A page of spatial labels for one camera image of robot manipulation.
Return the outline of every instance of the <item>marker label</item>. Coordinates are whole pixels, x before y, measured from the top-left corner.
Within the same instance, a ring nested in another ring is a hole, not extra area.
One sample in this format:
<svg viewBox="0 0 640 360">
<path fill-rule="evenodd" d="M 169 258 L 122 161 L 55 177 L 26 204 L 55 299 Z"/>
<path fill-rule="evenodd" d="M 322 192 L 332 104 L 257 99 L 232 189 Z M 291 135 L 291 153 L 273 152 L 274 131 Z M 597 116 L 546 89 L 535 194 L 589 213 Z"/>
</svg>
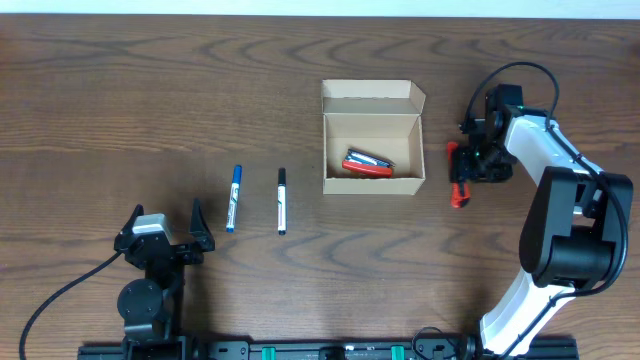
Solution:
<svg viewBox="0 0 640 360">
<path fill-rule="evenodd" d="M 236 227 L 236 209 L 238 208 L 238 192 L 240 184 L 231 184 L 231 195 L 229 196 L 229 213 L 227 214 L 227 229 Z"/>
<path fill-rule="evenodd" d="M 286 188 L 278 186 L 278 231 L 287 231 L 287 193 Z"/>
</svg>

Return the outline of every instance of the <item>black marker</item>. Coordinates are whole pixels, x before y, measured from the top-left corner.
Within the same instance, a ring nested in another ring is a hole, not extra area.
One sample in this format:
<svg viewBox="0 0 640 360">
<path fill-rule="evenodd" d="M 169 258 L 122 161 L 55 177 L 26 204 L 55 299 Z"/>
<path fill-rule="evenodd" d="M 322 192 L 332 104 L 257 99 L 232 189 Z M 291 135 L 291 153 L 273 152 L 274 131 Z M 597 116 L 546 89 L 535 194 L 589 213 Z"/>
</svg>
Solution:
<svg viewBox="0 0 640 360">
<path fill-rule="evenodd" d="M 278 170 L 278 234 L 287 233 L 287 172 Z"/>
</svg>

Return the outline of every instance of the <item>green connector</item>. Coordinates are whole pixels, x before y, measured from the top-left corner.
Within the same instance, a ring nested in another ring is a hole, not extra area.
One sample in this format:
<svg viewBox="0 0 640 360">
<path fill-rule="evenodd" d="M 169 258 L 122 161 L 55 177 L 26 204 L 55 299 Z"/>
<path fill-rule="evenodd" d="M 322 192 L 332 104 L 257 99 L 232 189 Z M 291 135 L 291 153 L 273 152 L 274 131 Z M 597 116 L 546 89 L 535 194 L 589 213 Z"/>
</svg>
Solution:
<svg viewBox="0 0 640 360">
<path fill-rule="evenodd" d="M 391 360 L 404 360 L 404 346 L 391 347 Z"/>
<path fill-rule="evenodd" d="M 276 360 L 276 348 L 262 348 L 262 360 Z"/>
</svg>

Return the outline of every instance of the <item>cardboard box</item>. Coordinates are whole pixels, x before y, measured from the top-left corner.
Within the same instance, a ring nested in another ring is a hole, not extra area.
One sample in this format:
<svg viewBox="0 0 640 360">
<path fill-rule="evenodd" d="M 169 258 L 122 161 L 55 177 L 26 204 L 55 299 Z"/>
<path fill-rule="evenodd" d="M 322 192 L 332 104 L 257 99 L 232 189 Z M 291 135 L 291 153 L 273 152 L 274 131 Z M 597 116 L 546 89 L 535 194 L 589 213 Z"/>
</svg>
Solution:
<svg viewBox="0 0 640 360">
<path fill-rule="evenodd" d="M 425 95 L 409 80 L 324 80 L 325 194 L 413 195 L 425 179 L 420 114 Z M 342 168 L 348 149 L 390 160 L 390 179 Z"/>
</svg>

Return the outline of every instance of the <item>red handle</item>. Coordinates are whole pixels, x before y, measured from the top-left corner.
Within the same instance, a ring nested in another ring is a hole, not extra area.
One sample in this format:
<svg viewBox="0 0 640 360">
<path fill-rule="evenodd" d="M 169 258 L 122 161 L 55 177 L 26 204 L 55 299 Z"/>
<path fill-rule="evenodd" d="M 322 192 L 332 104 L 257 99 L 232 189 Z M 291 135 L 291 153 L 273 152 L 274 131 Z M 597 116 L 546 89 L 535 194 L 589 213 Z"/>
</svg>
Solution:
<svg viewBox="0 0 640 360">
<path fill-rule="evenodd" d="M 377 177 L 390 178 L 393 174 L 393 170 L 388 167 L 358 164 L 347 160 L 342 161 L 342 168 Z"/>
<path fill-rule="evenodd" d="M 458 148 L 458 143 L 453 141 L 447 143 L 447 155 L 449 157 L 449 168 L 453 166 L 451 158 L 452 158 L 453 152 L 456 151 L 457 148 Z M 471 199 L 471 191 L 469 190 L 469 185 L 466 182 L 463 182 L 462 184 L 453 183 L 452 185 L 453 185 L 453 189 L 451 189 L 451 206 L 453 206 L 454 208 L 464 207 L 465 205 L 467 205 L 467 203 Z"/>
</svg>

